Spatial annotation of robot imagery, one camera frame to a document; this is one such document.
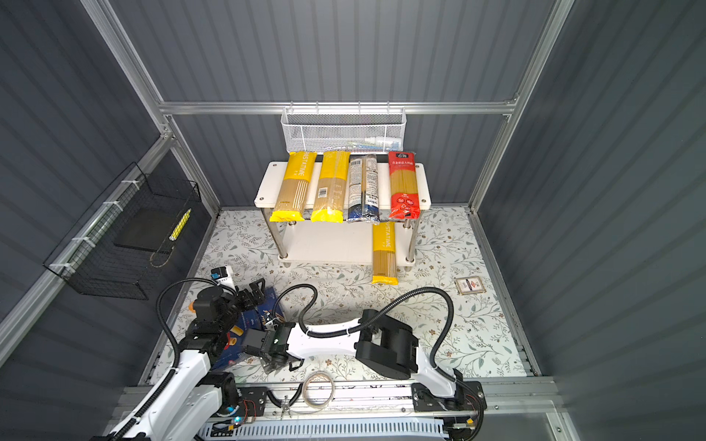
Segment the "blue Barilla spaghetti box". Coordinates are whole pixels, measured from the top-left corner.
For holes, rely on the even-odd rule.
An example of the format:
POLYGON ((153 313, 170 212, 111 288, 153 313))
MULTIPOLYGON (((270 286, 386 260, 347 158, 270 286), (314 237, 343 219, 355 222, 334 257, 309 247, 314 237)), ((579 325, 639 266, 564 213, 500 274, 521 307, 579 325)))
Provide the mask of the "blue Barilla spaghetti box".
POLYGON ((277 292, 275 288, 266 287, 264 291, 264 301, 257 307, 260 320, 260 329, 263 331, 272 329, 275 325, 285 323, 286 319, 277 302, 277 292))

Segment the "red spaghetti bag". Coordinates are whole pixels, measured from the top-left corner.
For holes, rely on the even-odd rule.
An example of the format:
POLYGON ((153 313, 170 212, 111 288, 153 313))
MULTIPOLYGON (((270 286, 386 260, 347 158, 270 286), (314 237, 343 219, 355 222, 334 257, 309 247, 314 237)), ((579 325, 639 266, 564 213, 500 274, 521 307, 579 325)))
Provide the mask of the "red spaghetti bag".
POLYGON ((415 220, 421 213, 417 188, 415 154, 389 152, 388 154, 391 214, 394 220, 415 220))

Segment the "blue Barilla pasta box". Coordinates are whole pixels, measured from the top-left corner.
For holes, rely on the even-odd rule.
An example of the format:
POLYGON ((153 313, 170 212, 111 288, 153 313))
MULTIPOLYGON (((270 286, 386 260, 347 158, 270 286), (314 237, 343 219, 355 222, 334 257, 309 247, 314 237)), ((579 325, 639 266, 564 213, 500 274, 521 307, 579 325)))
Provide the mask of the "blue Barilla pasta box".
POLYGON ((268 309, 266 307, 243 312, 236 324, 228 331, 224 350, 211 365, 211 369, 214 371, 225 370, 248 358, 243 349, 245 338, 252 330, 264 331, 267 318, 268 309))

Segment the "small framed card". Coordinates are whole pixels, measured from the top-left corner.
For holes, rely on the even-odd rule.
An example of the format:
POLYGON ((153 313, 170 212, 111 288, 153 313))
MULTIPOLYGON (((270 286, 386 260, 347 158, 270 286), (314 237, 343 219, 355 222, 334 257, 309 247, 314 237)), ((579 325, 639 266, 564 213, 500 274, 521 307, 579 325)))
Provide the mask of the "small framed card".
POLYGON ((481 277, 458 277, 455 279, 455 285, 460 295, 475 295, 486 292, 485 284, 481 277))

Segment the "clear blue spaghetti bag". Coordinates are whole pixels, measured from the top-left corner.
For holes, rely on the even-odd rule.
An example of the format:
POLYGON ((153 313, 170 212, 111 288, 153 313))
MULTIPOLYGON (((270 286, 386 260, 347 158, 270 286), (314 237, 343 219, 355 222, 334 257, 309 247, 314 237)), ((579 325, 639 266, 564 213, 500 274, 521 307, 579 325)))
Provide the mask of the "clear blue spaghetti bag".
POLYGON ((349 163, 347 177, 348 222, 380 222, 378 163, 375 155, 357 156, 349 163))

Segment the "white two-tier shelf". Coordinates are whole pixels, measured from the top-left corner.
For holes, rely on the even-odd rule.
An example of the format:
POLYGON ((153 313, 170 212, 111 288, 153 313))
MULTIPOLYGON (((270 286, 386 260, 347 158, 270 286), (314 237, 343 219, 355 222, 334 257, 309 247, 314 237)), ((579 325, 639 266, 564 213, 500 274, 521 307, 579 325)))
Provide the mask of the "white two-tier shelf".
MULTIPOLYGON (((277 247, 279 260, 285 266, 303 264, 372 265, 372 223, 369 222, 271 222, 287 162, 270 162, 261 180, 255 206, 261 210, 270 236, 277 247)), ((321 164, 316 163, 312 182, 309 184, 305 209, 314 207, 321 164)), ((381 216, 391 205, 389 166, 378 163, 379 198, 381 216)), ((417 190, 421 214, 417 220, 405 220, 395 225, 395 255, 399 268, 413 266, 416 262, 417 235, 424 213, 431 208, 426 170, 416 164, 417 190)))

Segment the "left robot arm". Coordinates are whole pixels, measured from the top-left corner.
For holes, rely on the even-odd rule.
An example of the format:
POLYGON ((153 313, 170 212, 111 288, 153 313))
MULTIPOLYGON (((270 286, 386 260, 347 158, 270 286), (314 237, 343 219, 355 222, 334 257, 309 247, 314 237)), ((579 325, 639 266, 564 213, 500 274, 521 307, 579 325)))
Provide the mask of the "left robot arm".
POLYGON ((194 440, 207 420, 220 413, 229 418, 243 399, 231 373, 213 372, 228 340, 228 332, 243 312, 265 300, 266 282, 258 279, 247 290, 219 284, 213 279, 187 277, 167 285, 157 296, 156 315, 174 349, 172 365, 149 393, 119 424, 95 440, 194 440), (197 302, 196 328, 176 340, 164 315, 162 301, 171 288, 206 283, 203 301, 197 302))

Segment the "black pliers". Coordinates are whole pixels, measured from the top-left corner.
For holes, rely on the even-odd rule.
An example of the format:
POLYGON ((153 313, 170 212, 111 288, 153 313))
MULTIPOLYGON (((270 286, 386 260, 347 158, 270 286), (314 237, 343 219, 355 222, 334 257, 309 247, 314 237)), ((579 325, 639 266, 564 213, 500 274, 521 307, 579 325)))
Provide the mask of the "black pliers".
POLYGON ((283 419, 285 415, 292 414, 292 406, 299 401, 303 395, 303 383, 300 383, 292 396, 285 395, 283 398, 278 398, 272 390, 267 391, 267 397, 270 402, 279 408, 279 419, 283 419))

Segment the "floral table mat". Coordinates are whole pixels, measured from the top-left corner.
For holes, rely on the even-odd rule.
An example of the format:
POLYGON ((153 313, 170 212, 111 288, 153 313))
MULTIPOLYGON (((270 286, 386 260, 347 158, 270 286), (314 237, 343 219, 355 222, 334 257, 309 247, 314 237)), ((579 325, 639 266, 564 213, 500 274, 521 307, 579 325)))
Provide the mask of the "floral table mat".
MULTIPOLYGON (((297 283, 318 289, 316 305, 306 314, 308 325, 346 322, 360 317, 363 309, 379 309, 398 296, 426 286, 446 290, 455 312, 452 330, 436 360, 444 369, 458 369, 465 378, 526 377, 526 362, 507 323, 496 295, 474 230, 464 207, 433 207, 424 213, 417 234, 416 260, 411 268, 399 268, 398 286, 371 284, 371 266, 284 266, 260 211, 222 211, 205 255, 197 261, 197 277, 206 277, 214 266, 230 265, 241 286, 266 279, 280 294, 297 283), (481 293, 460 294, 456 281, 478 277, 481 293)), ((391 316, 414 328, 424 349, 435 342, 447 315, 438 295, 415 297, 396 307, 391 316)), ((256 358, 242 360, 229 371, 239 382, 304 380, 310 373, 325 371, 335 380, 381 380, 382 377, 352 356, 314 356, 303 367, 267 375, 256 358)))

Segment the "yellow Pastatime bag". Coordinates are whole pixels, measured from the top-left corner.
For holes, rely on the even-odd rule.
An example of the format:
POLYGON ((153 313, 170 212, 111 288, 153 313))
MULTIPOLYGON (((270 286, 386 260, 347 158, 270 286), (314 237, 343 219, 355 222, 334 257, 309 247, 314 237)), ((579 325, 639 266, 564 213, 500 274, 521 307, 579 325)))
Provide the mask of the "yellow Pastatime bag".
POLYGON ((316 153, 291 153, 271 222, 302 222, 304 204, 314 172, 316 153))
POLYGON ((311 216, 312 222, 344 222, 349 160, 350 152, 324 153, 311 216))
POLYGON ((372 226, 373 284, 397 285, 395 224, 381 222, 372 226))

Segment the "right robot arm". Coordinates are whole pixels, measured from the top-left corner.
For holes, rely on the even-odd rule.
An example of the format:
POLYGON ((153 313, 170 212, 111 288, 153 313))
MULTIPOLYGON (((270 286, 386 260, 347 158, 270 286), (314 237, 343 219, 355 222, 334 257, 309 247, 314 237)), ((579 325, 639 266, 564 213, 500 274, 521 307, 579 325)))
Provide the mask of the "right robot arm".
POLYGON ((436 361, 441 344, 452 330, 453 318, 453 300, 445 290, 415 288, 382 310, 364 310, 358 320, 309 326, 301 314, 296 323, 275 323, 264 331, 250 330, 242 352, 258 358, 267 371, 284 367, 296 370, 311 356, 353 356, 386 379, 411 380, 430 397, 432 408, 469 409, 481 415, 487 409, 481 385, 465 381, 460 371, 447 371, 436 361), (447 308, 444 325, 429 351, 420 346, 411 326, 389 315, 403 302, 426 294, 438 295, 447 308))

